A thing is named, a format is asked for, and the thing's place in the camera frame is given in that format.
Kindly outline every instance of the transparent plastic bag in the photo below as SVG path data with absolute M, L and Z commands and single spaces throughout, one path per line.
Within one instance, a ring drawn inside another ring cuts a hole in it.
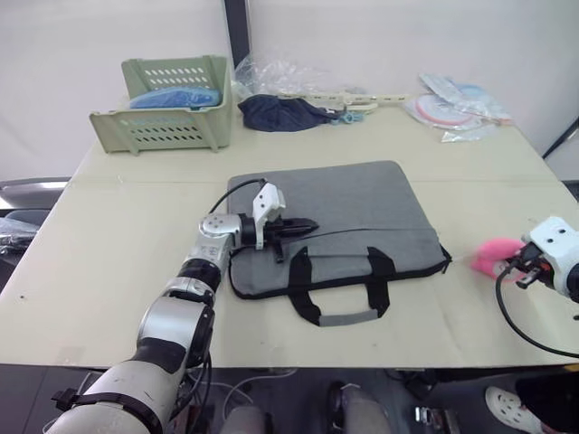
M 25 251 L 39 229 L 35 224 L 0 217 L 0 255 Z
M 251 95 L 321 92 L 326 76 L 323 71 L 293 61 L 251 54 L 235 68 L 235 80 Z
M 495 124 L 483 125 L 480 128 L 468 129 L 465 131 L 445 131 L 442 135 L 442 143 L 452 142 L 474 142 L 482 138 L 497 134 L 498 127 Z
M 436 95 L 421 95 L 403 104 L 414 119 L 438 129 L 446 130 L 442 143 L 471 142 L 496 134 L 495 124 L 481 116 L 464 113 Z
M 430 127 L 464 131 L 482 127 L 478 116 L 464 114 L 436 95 L 421 95 L 403 104 L 416 120 Z
M 511 123 L 512 117 L 500 103 L 482 87 L 460 84 L 436 74 L 421 74 L 424 86 L 464 113 L 478 115 L 500 123 Z
M 337 82 L 327 71 L 265 54 L 249 54 L 237 65 L 233 91 L 240 100 L 258 94 L 366 93 L 356 86 Z

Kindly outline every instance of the black pole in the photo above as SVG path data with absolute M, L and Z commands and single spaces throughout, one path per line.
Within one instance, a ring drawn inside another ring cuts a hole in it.
M 233 67 L 250 53 L 250 31 L 246 0 L 223 0 L 232 47 Z
M 550 156 L 553 151 L 560 147 L 566 141 L 566 139 L 569 138 L 577 129 L 579 129 L 579 118 L 577 118 L 575 122 L 571 124 L 571 127 L 566 129 L 565 132 L 554 142 L 554 144 L 546 150 L 546 152 L 543 154 L 543 159 Z

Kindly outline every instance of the robotic arm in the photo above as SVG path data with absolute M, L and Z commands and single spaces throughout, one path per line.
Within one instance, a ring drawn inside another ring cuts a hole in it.
M 82 395 L 54 396 L 65 412 L 50 434 L 163 434 L 185 371 L 207 357 L 214 325 L 215 293 L 235 247 L 271 245 L 283 260 L 280 239 L 318 228 L 309 219 L 281 219 L 283 193 L 264 183 L 253 216 L 210 213 L 177 276 L 145 314 L 131 359 L 108 369 Z
M 539 280 L 579 303 L 579 232 L 563 219 L 549 217 L 523 236 L 527 245 L 513 259 L 526 275 L 517 282 L 526 289 Z

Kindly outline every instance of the navy blue cloth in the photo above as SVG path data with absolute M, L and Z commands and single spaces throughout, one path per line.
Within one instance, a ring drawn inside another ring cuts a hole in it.
M 243 124 L 260 131 L 301 131 L 338 118 L 302 98 L 280 99 L 272 95 L 254 95 L 238 106 Z

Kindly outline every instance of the black strap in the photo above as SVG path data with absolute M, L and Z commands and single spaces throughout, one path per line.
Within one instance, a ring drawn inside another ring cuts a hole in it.
M 319 307 L 314 305 L 309 291 L 312 289 L 311 260 L 308 247 L 301 249 L 289 263 L 289 288 L 300 288 L 289 294 L 291 304 L 298 314 L 316 326 L 339 326 L 354 324 L 382 317 L 390 306 L 388 295 L 388 278 L 395 273 L 394 262 L 383 252 L 373 247 L 368 248 L 368 261 L 372 268 L 365 282 L 369 311 L 341 316 L 322 316 Z
M 114 402 L 120 404 L 124 411 L 135 416 L 150 434 L 163 434 L 163 426 L 154 411 L 145 403 L 123 393 L 103 392 L 90 395 L 77 395 L 72 389 L 57 392 L 52 397 L 56 401 L 57 408 L 66 411 L 72 406 L 91 405 L 97 402 Z

